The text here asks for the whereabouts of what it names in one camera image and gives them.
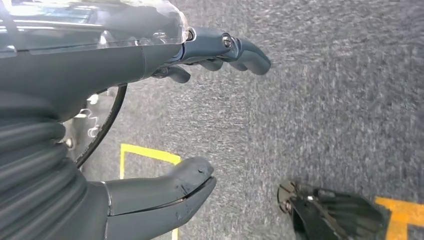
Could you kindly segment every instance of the yellow tape line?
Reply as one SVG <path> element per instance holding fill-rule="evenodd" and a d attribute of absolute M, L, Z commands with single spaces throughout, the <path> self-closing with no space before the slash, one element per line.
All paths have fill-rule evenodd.
<path fill-rule="evenodd" d="M 424 204 L 376 197 L 375 203 L 390 209 L 386 240 L 407 240 L 408 225 L 424 227 Z"/>
<path fill-rule="evenodd" d="M 152 159 L 168 162 L 177 165 L 181 162 L 181 157 L 166 151 L 151 148 L 121 144 L 119 178 L 124 179 L 125 174 L 125 153 L 137 154 Z M 391 210 L 390 223 L 387 230 L 386 240 L 407 240 L 408 224 L 424 227 L 424 204 L 394 200 L 384 197 L 376 197 L 375 202 Z M 178 228 L 172 231 L 172 240 L 178 240 Z"/>
<path fill-rule="evenodd" d="M 177 165 L 181 162 L 180 156 L 166 151 L 122 143 L 120 145 L 119 179 L 124 179 L 125 176 L 125 153 L 137 154 L 148 158 L 165 161 L 173 165 Z M 178 228 L 172 230 L 171 240 L 178 240 Z"/>

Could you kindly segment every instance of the dark gray robotic arm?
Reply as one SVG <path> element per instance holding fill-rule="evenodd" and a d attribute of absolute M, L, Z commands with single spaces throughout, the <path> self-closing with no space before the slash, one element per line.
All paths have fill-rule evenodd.
<path fill-rule="evenodd" d="M 19 21 L 4 5 L 0 9 L 8 31 L 0 45 L 10 40 L 15 47 L 12 57 L 0 57 L 0 239 L 147 240 L 187 223 L 217 182 L 207 160 L 188 158 L 157 178 L 87 181 L 58 143 L 65 134 L 60 122 L 76 115 L 89 95 L 111 86 L 149 77 L 187 82 L 190 75 L 180 64 L 217 71 L 227 62 L 263 75 L 271 67 L 264 53 L 226 32 L 193 27 L 182 44 L 86 44 L 84 50 L 46 54 L 29 48 Z M 131 16 L 139 9 L 119 4 L 113 11 Z"/>

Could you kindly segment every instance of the pivot bolt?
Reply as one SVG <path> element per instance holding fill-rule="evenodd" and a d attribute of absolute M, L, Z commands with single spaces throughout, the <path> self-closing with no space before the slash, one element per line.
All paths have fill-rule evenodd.
<path fill-rule="evenodd" d="M 224 44 L 224 46 L 229 49 L 233 46 L 233 41 L 231 40 L 231 37 L 228 35 L 224 35 L 222 37 L 222 43 Z"/>
<path fill-rule="evenodd" d="M 195 38 L 195 35 L 192 33 L 192 31 L 188 30 L 188 37 L 187 41 L 191 41 Z"/>
<path fill-rule="evenodd" d="M 285 210 L 289 213 L 292 210 L 292 205 L 290 204 L 289 201 L 286 201 L 284 204 L 284 208 Z"/>

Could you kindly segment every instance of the gray carpet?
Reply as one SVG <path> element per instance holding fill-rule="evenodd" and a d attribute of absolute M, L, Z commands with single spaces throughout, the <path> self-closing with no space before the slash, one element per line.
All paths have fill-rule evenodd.
<path fill-rule="evenodd" d="M 85 166 L 119 177 L 120 143 L 201 155 L 218 184 L 180 239 L 294 239 L 276 206 L 281 178 L 424 203 L 423 17 L 418 0 L 176 0 L 193 26 L 248 38 L 265 76 L 225 66 L 129 86 Z M 126 177 L 170 166 L 129 155 Z M 409 239 L 424 239 L 410 228 Z"/>

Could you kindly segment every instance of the robotic finger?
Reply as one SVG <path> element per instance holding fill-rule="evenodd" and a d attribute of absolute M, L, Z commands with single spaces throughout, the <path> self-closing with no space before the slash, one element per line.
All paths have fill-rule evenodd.
<path fill-rule="evenodd" d="M 388 217 L 360 195 L 284 180 L 277 201 L 297 240 L 374 240 L 386 234 Z"/>
<path fill-rule="evenodd" d="M 206 27 L 191 27 L 189 39 L 181 51 L 167 65 L 160 67 L 154 78 L 171 77 L 178 83 L 186 83 L 190 74 L 175 65 L 201 65 L 215 72 L 224 62 L 239 71 L 251 71 L 255 75 L 266 74 L 272 64 L 264 52 L 252 42 Z"/>

